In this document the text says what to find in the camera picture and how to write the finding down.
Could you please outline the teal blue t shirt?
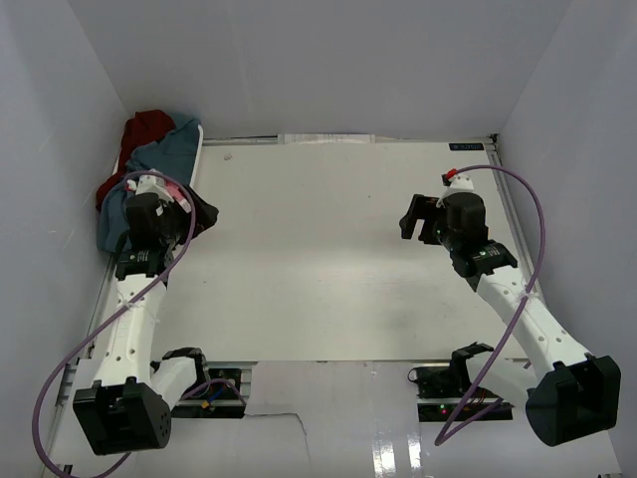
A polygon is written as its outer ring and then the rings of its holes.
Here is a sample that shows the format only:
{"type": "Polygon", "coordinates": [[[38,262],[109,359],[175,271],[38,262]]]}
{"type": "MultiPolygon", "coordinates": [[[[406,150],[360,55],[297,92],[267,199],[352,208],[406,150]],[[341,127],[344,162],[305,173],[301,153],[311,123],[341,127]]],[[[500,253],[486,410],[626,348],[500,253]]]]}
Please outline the teal blue t shirt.
{"type": "Polygon", "coordinates": [[[137,112],[124,125],[114,173],[98,188],[96,209],[100,213],[97,248],[113,253],[120,235],[128,229],[124,203],[126,174],[157,170],[188,184],[199,150],[200,120],[161,110],[137,112]]]}

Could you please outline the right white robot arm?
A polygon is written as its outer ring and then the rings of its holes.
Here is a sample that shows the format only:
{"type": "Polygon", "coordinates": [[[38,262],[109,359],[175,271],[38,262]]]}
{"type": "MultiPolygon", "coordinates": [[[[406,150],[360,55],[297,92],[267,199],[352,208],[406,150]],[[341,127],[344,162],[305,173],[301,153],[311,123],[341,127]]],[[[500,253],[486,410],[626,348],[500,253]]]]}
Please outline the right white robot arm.
{"type": "Polygon", "coordinates": [[[444,247],[456,273],[513,329],[531,365],[495,356],[472,343],[453,351],[446,367],[411,369],[422,398],[470,397],[486,389],[522,409],[547,446],[613,428],[621,371],[609,356],[596,357],[575,340],[543,302],[529,294],[517,259],[489,237],[486,207],[473,192],[445,198],[416,194],[399,222],[404,239],[444,247]]]}

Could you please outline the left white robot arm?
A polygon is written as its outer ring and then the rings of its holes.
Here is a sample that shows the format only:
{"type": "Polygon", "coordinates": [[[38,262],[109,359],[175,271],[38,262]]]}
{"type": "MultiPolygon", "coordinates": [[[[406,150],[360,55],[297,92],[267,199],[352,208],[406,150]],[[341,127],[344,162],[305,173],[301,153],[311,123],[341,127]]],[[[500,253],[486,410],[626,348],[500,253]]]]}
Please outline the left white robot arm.
{"type": "Polygon", "coordinates": [[[119,255],[115,277],[122,315],[110,328],[103,361],[90,387],[76,391],[73,410],[96,455],[166,446],[170,412],[186,394],[210,385],[205,356],[197,348],[151,358],[155,325],[167,292],[165,271],[184,243],[190,216],[173,201],[145,192],[128,198],[124,213],[130,248],[119,255]]]}

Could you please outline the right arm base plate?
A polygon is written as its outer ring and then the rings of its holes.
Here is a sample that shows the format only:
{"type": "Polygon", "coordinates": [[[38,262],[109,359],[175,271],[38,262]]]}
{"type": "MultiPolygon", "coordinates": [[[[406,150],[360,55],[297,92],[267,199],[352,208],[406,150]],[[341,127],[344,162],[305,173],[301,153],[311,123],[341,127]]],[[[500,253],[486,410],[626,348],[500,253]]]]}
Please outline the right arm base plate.
{"type": "MultiPolygon", "coordinates": [[[[419,364],[407,373],[407,379],[417,387],[417,411],[420,423],[443,424],[464,395],[464,389],[453,378],[445,363],[419,364]]],[[[484,388],[478,388],[461,409],[455,422],[462,422],[500,398],[484,388]]]]}

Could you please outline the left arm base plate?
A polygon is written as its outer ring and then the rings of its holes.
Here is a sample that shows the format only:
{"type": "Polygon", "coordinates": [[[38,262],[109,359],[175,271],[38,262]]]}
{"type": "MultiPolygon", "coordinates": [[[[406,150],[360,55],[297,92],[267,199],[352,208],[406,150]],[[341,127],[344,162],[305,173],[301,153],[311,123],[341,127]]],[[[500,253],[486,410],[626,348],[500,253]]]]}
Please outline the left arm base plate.
{"type": "MultiPolygon", "coordinates": [[[[253,365],[248,362],[210,362],[209,377],[231,382],[248,401],[253,365]]],[[[246,406],[225,383],[215,382],[204,391],[179,401],[171,411],[174,419],[241,419],[246,406]]]]}

